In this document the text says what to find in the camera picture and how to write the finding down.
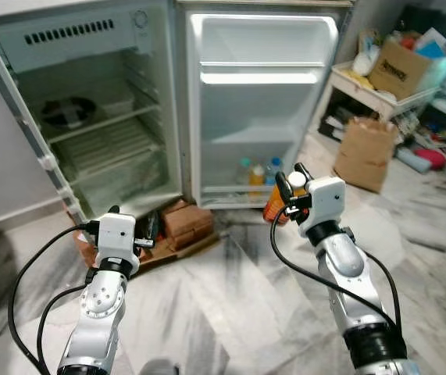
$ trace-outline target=bottle cap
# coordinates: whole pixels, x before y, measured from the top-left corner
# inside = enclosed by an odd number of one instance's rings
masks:
[[[249,158],[241,158],[240,165],[244,166],[245,168],[248,168],[251,166],[251,160]]]
[[[288,175],[287,181],[293,189],[303,188],[306,185],[306,177],[301,172],[292,172]]]
[[[256,164],[254,168],[252,168],[252,172],[256,176],[263,176],[264,175],[264,168],[262,168],[261,164]]]

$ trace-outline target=black cable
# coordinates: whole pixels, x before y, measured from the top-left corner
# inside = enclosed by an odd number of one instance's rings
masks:
[[[50,375],[48,371],[45,370],[45,368],[39,363],[37,358],[28,350],[27,346],[22,342],[21,337],[18,335],[18,330],[16,329],[16,324],[14,322],[14,301],[16,299],[16,290],[18,289],[18,285],[20,284],[21,277],[25,274],[25,272],[28,270],[28,268],[37,260],[39,256],[43,252],[45,252],[49,246],[54,244],[56,241],[58,241],[61,237],[63,237],[65,234],[68,234],[74,230],[84,230],[86,228],[85,224],[76,225],[74,227],[65,229],[60,234],[56,235],[53,239],[51,239],[47,244],[45,244],[38,252],[35,254],[27,264],[21,269],[21,271],[18,273],[18,276],[16,277],[16,280],[14,282],[14,285],[12,286],[11,295],[9,296],[9,301],[7,305],[7,322],[9,325],[9,331],[11,332],[12,339],[18,345],[18,348],[20,348],[21,352],[28,358],[30,362],[37,368],[38,372],[42,375]]]
[[[42,351],[42,335],[44,334],[45,319],[47,318],[47,316],[49,314],[49,310],[51,310],[51,307],[60,298],[64,297],[65,295],[69,295],[70,293],[74,293],[75,291],[81,291],[86,286],[87,285],[84,284],[79,287],[72,287],[70,289],[62,291],[61,293],[56,295],[51,301],[49,301],[47,306],[45,306],[44,312],[41,315],[41,320],[38,324],[38,330],[37,330],[37,357],[38,357],[38,361],[40,362],[41,366],[44,367],[45,371],[47,371],[48,373],[49,373],[49,369],[48,369],[47,365],[45,364],[44,353]]]
[[[282,253],[278,249],[277,243],[275,241],[275,229],[277,228],[278,218],[285,212],[286,209],[287,209],[287,207],[284,206],[280,209],[280,211],[278,211],[277,215],[273,219],[273,223],[271,224],[271,230],[269,232],[269,239],[271,240],[271,247],[273,248],[273,251],[277,255],[278,259],[281,260],[283,263],[285,263],[290,268],[292,268],[294,271],[299,272],[299,273],[303,274],[304,276],[309,277],[310,279],[313,279],[314,281],[317,281],[317,282],[325,285],[326,287],[332,288],[335,291],[344,293],[345,295],[348,295],[349,297],[355,299],[356,301],[362,303],[363,305],[370,307],[373,311],[375,311],[376,313],[381,315],[387,321],[387,324],[389,324],[389,326],[392,329],[399,332],[400,330],[399,330],[398,326],[394,323],[394,321],[384,311],[382,311],[382,309],[375,306],[373,303],[367,301],[366,299],[356,295],[355,293],[353,293],[347,289],[344,289],[343,287],[340,287],[337,284],[334,284],[333,282],[331,282],[319,275],[316,275],[312,272],[309,272],[308,270],[305,270],[304,268],[302,268],[300,266],[297,266],[296,264],[294,264],[293,262],[291,262],[290,260],[288,260],[287,258],[285,258],[282,255]]]
[[[398,291],[396,290],[396,284],[394,283],[393,277],[391,276],[389,270],[386,268],[386,266],[374,255],[370,254],[369,252],[366,252],[362,249],[363,252],[365,252],[366,256],[368,256],[370,259],[372,259],[384,272],[386,275],[387,281],[389,282],[389,285],[391,287],[391,294],[393,295],[393,305],[394,305],[394,320],[396,321],[396,325],[398,326],[398,330],[400,334],[401,332],[401,312],[400,312],[400,300],[398,298]]]

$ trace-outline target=refrigerator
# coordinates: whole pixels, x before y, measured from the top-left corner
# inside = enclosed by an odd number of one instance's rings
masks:
[[[119,0],[0,16],[0,92],[77,223],[184,196],[258,208],[291,170],[347,1]]]

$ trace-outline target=floor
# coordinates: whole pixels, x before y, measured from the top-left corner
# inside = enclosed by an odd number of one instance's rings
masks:
[[[330,173],[337,144],[310,134],[298,157],[314,176]],[[113,373],[139,373],[166,357],[182,374],[349,374],[354,370],[330,314],[325,287],[284,266],[269,246],[269,227],[252,210],[218,212],[221,242],[201,255],[129,283],[127,313]],[[357,242],[391,270],[400,295],[409,356],[422,374],[446,375],[446,174],[419,175],[390,164],[380,195],[348,186],[342,220]],[[0,235],[0,373],[36,372],[5,332],[5,297],[16,271],[54,233],[64,214]],[[311,270],[311,245],[289,223],[277,234],[284,254]],[[384,275],[373,280],[393,314]],[[34,348],[37,320],[51,295],[80,284],[85,269],[70,237],[27,275],[19,298],[21,334]],[[78,317],[76,300],[48,318],[45,355],[57,367]]]

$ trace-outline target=pink object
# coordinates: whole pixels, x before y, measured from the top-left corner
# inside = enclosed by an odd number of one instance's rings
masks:
[[[415,154],[418,157],[429,160],[431,162],[432,170],[440,170],[441,168],[446,166],[446,159],[444,158],[443,154],[439,151],[426,150],[421,148],[419,150],[416,150]]]

